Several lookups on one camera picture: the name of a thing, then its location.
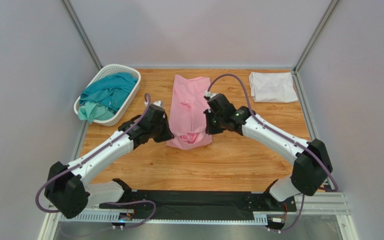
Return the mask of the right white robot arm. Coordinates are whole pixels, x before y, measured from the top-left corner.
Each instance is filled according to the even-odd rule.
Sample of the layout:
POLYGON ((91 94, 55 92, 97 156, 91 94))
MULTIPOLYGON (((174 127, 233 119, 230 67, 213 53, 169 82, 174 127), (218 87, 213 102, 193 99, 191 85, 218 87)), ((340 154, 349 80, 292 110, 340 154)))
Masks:
POLYGON ((286 159, 292 173, 271 183, 264 194, 273 202, 283 202, 299 194, 313 196, 332 173, 333 168, 325 144, 291 135, 246 106, 235 108, 221 93, 204 94, 208 109, 204 111, 208 135, 224 131, 253 139, 286 159))

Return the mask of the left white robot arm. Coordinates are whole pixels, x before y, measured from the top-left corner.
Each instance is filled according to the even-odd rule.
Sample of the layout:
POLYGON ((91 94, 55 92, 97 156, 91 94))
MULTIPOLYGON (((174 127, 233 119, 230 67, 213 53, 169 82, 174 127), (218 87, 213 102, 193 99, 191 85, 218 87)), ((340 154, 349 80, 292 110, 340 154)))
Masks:
POLYGON ((95 149, 67 164, 55 163, 49 170, 44 196, 67 219, 75 218, 86 208, 118 202, 125 193, 120 183, 91 181, 114 161, 149 140, 161 143, 173 138, 162 101, 149 103, 143 114, 124 122, 95 149))

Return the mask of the pink t shirt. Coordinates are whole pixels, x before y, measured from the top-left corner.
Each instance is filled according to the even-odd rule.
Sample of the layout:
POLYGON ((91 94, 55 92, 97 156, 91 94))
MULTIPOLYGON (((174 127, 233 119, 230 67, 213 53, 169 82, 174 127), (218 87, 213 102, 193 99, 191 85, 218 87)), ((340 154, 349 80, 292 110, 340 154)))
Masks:
POLYGON ((208 109, 204 96, 210 84, 209 77, 174 76, 168 119, 174 138, 166 142, 167 147, 187 151, 213 142, 212 136, 206 133, 204 113, 208 109))

